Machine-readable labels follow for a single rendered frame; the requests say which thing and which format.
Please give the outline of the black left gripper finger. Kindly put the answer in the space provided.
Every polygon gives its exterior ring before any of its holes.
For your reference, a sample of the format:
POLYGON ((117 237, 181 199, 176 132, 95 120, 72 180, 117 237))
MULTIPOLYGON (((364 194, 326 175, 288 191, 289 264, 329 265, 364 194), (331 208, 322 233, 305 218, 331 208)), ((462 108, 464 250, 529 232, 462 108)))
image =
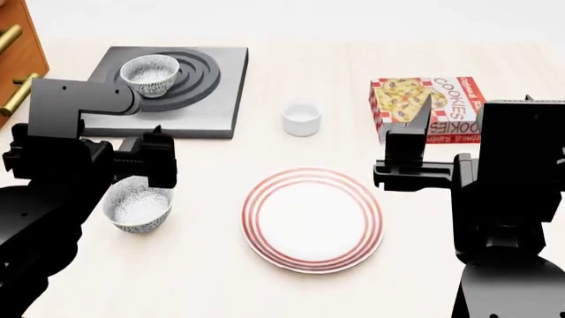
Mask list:
POLYGON ((24 156, 27 129, 28 124, 15 124, 11 128, 10 150, 2 155, 5 170, 11 172, 16 179, 29 179, 29 171, 26 170, 26 158, 24 156))
POLYGON ((177 184, 177 160, 174 139, 160 125, 143 134, 140 155, 143 176, 150 187, 173 189, 177 184))

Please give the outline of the patterned black white bowl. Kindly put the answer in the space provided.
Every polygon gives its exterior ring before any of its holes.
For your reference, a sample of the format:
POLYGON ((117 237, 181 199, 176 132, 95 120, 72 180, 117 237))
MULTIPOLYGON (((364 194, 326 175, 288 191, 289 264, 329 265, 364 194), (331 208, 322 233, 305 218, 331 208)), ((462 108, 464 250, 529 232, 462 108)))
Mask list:
POLYGON ((166 221, 173 198, 173 189, 150 187, 147 177, 128 177, 105 193, 102 211, 119 230, 148 234, 166 221))
POLYGON ((122 65, 120 78, 125 84, 146 98, 166 95, 173 87, 180 71, 180 63, 167 55, 135 57, 122 65))

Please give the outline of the grey flat stove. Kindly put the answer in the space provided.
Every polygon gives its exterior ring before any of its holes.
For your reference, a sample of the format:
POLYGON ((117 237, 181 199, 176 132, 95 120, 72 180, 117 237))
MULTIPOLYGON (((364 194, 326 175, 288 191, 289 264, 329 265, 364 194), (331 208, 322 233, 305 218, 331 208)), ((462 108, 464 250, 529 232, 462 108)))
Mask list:
POLYGON ((176 110, 132 116, 85 114, 84 134, 89 137, 133 137, 162 130, 178 138, 231 139, 244 89, 249 51, 246 47, 171 47, 199 49, 214 58, 221 71, 218 87, 198 102, 176 110))

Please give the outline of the dark round stove burner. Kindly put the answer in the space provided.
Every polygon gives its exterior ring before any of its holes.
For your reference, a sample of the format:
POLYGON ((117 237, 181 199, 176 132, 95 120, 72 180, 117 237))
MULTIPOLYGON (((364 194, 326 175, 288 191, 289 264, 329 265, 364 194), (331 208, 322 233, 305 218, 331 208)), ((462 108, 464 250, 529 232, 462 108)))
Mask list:
POLYGON ((120 78, 120 68, 129 60, 144 55, 167 55, 180 63, 175 84, 166 95, 157 98, 140 95, 139 104, 145 112, 176 110, 192 105, 210 95, 220 83, 221 71, 213 57, 199 49, 171 47, 110 47, 90 80, 126 85, 120 78))

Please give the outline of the white plate with red rings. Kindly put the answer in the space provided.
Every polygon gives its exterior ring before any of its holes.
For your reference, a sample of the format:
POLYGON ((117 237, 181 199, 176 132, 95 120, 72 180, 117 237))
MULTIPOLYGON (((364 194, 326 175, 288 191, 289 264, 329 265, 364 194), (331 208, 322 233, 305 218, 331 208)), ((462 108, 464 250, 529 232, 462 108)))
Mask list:
POLYGON ((248 246, 281 269, 322 275, 369 259, 384 238, 376 196, 353 177, 300 167, 259 182, 242 206, 248 246))

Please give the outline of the red cookies box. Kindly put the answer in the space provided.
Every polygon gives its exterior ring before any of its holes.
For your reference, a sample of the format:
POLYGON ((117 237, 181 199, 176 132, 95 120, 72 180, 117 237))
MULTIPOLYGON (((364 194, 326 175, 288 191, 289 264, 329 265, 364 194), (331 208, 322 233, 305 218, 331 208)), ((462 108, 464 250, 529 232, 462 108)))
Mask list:
POLYGON ((486 102, 471 77, 402 78, 371 81, 369 103, 383 143, 389 129, 406 126, 431 99, 429 144, 479 143, 478 111, 486 102))

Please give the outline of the wooden cabinet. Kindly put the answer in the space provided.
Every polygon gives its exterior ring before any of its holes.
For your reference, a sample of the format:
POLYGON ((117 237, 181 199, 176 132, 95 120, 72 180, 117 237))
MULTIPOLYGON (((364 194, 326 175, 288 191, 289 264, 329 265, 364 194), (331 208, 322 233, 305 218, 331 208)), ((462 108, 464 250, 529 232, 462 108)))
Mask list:
MULTIPOLYGON (((43 77, 49 72, 49 64, 26 0, 0 0, 0 31, 14 24, 21 26, 22 35, 0 55, 0 107, 19 88, 12 84, 13 79, 25 79, 30 73, 38 73, 43 77)), ((0 115, 0 128, 12 116, 0 115)))

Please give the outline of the small white ramekin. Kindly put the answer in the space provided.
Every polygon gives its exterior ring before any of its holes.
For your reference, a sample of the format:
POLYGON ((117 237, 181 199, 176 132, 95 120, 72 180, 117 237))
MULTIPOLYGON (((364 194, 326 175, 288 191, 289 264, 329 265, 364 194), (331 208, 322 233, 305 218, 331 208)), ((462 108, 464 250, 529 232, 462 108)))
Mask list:
POLYGON ((321 106, 314 100, 296 98, 288 100, 281 111, 282 128, 294 137, 309 137, 321 126, 321 106))

